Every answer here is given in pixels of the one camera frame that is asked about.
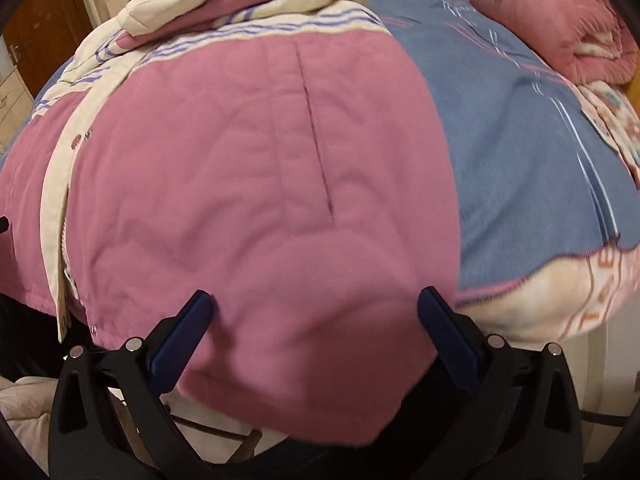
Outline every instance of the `pink cloth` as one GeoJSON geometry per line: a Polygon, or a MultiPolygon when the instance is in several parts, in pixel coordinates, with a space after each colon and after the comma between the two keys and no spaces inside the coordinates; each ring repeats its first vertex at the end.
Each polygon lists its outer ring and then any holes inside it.
{"type": "MultiPolygon", "coordinates": [[[[0,292],[48,314],[42,183],[83,97],[33,120],[0,172],[0,292]]],[[[391,35],[227,40],[149,63],[80,146],[66,246],[98,344],[145,336],[206,290],[220,309],[183,394],[305,440],[376,437],[435,357],[418,294],[452,304],[460,264],[447,142],[391,35]]]]}
{"type": "Polygon", "coordinates": [[[251,12],[251,7],[270,2],[271,0],[207,0],[204,4],[191,12],[178,16],[174,20],[150,34],[132,36],[123,32],[115,41],[120,48],[132,50],[151,41],[162,40],[174,36],[178,32],[201,32],[211,29],[211,22],[222,16],[227,16],[245,10],[251,12]]]}
{"type": "MultiPolygon", "coordinates": [[[[530,38],[530,42],[521,38],[529,44],[540,56],[545,59],[549,65],[564,75],[567,79],[576,84],[583,84],[595,80],[604,80],[610,84],[625,84],[631,81],[635,71],[638,58],[638,46],[629,32],[625,22],[618,12],[614,9],[609,0],[555,0],[555,3],[545,2],[543,0],[511,0],[526,13],[521,16],[521,20],[534,20],[534,12],[537,7],[548,9],[544,16],[540,16],[537,20],[548,20],[550,23],[546,28],[559,37],[550,40],[552,44],[545,47],[543,43],[549,41],[549,38],[534,38],[533,33],[527,34],[524,30],[525,24],[521,24],[518,30],[526,34],[530,38]],[[571,49],[565,44],[565,41],[573,41],[577,36],[582,35],[584,38],[594,28],[606,27],[601,32],[612,33],[612,45],[610,46],[617,52],[616,59],[605,59],[603,57],[578,55],[572,56],[571,49]],[[551,51],[559,46],[560,52],[553,54],[551,51]],[[549,53],[548,59],[540,49],[549,53]]],[[[494,3],[494,12],[501,14],[502,11],[497,7],[501,6],[498,2],[494,3]]],[[[508,10],[504,10],[507,14],[512,14],[508,10]]]]}

